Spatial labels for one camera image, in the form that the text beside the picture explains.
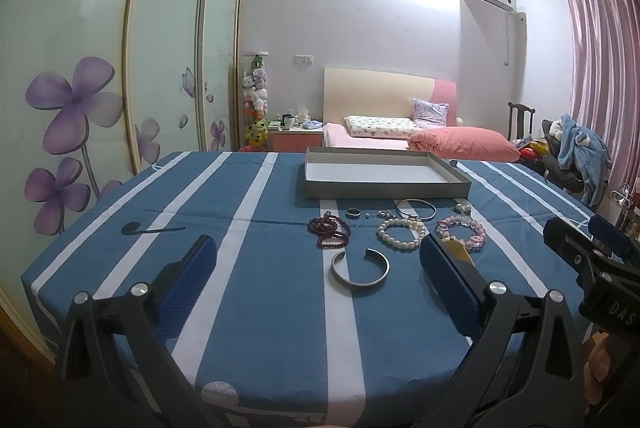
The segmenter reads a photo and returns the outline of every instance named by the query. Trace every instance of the pile of clothes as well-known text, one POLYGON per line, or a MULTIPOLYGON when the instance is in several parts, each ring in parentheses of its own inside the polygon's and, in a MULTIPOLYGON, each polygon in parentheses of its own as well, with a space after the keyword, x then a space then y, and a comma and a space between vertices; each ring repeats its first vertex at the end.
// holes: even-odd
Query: pile of clothes
POLYGON ((596 209, 612 166, 607 145, 568 114, 558 121, 543 121, 542 128, 550 151, 542 159, 548 179, 572 193, 581 192, 582 204, 596 209))

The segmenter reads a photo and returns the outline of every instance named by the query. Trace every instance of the pink bed sheet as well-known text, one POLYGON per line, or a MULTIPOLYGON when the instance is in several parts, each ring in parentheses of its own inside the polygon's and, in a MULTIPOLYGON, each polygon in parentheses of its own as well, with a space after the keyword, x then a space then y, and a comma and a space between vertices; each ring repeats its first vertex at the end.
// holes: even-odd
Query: pink bed sheet
POLYGON ((347 127, 337 123, 324 126, 324 146, 340 148, 381 148, 383 150, 408 150, 404 139, 382 139, 378 137, 351 137, 347 127))

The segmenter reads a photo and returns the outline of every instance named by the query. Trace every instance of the butterfly decal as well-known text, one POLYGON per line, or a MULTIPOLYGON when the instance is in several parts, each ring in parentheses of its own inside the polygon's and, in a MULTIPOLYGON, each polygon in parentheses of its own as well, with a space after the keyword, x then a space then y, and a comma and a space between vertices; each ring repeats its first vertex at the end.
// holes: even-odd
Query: butterfly decal
MULTIPOLYGON (((205 82, 204 90, 207 91, 207 86, 209 84, 205 82)), ((193 76, 193 72, 191 69, 187 68, 185 73, 182 75, 182 85, 180 86, 180 92, 185 91, 191 98, 196 97, 196 81, 193 76)))

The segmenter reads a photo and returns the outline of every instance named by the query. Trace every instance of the black spoon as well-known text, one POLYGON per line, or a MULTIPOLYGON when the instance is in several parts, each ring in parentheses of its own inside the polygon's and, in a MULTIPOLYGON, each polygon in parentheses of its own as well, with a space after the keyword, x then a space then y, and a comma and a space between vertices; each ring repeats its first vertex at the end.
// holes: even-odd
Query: black spoon
POLYGON ((138 231, 138 228, 141 226, 140 223, 127 223, 125 224, 120 232, 123 235, 143 235, 144 233, 164 233, 165 231, 181 231, 186 230, 186 227, 181 228, 164 228, 162 230, 141 230, 138 231))

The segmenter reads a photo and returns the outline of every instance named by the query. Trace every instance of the wooden chair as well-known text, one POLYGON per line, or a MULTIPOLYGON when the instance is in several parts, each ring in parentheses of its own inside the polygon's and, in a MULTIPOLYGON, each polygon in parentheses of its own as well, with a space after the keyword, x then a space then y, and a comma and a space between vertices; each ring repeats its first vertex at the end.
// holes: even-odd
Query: wooden chair
POLYGON ((513 123, 513 110, 518 110, 518 116, 516 117, 516 139, 524 137, 524 113, 529 112, 531 114, 529 119, 529 134, 533 133, 533 115, 536 113, 535 109, 530 109, 523 104, 515 104, 509 102, 509 136, 507 139, 511 141, 511 127, 513 123))

